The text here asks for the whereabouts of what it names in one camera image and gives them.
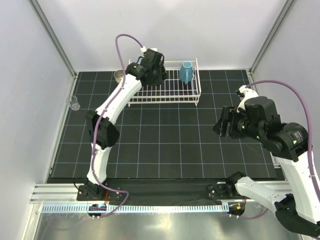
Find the teal flower mug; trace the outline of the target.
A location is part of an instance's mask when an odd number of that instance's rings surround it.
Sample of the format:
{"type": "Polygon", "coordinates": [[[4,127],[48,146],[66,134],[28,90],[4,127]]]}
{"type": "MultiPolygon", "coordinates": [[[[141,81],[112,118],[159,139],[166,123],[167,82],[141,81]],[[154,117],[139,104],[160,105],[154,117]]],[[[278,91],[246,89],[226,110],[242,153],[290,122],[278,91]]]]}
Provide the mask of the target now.
{"type": "Polygon", "coordinates": [[[179,80],[187,85],[194,76],[193,65],[190,61],[184,61],[179,70],[179,80]]]}

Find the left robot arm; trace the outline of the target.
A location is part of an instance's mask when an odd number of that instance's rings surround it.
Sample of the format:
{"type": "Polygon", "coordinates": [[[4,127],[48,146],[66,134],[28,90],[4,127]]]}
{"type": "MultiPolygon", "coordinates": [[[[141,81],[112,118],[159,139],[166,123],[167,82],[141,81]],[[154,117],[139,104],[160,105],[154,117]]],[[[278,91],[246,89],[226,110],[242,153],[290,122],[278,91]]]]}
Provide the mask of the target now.
{"type": "Polygon", "coordinates": [[[120,132],[115,124],[129,100],[144,86],[158,86],[167,78],[165,57],[156,48],[141,48],[143,53],[136,62],[122,72],[122,78],[105,102],[96,110],[86,113],[86,123],[91,140],[90,167],[79,189],[79,194],[101,200],[107,187],[107,164],[110,152],[117,143],[120,132]]]}

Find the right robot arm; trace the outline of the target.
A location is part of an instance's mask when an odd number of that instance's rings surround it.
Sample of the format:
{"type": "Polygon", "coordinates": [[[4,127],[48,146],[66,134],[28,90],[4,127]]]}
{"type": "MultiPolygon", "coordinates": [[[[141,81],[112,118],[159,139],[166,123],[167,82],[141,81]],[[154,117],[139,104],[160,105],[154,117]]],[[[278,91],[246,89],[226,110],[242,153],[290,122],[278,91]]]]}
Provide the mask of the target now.
{"type": "Polygon", "coordinates": [[[273,100],[257,96],[243,106],[224,106],[213,131],[220,137],[251,138],[261,143],[281,166],[291,191],[280,193],[237,171],[226,179],[230,198],[248,197],[270,210],[288,231],[318,238],[320,200],[308,165],[307,130],[295,122],[283,123],[273,100]]]}

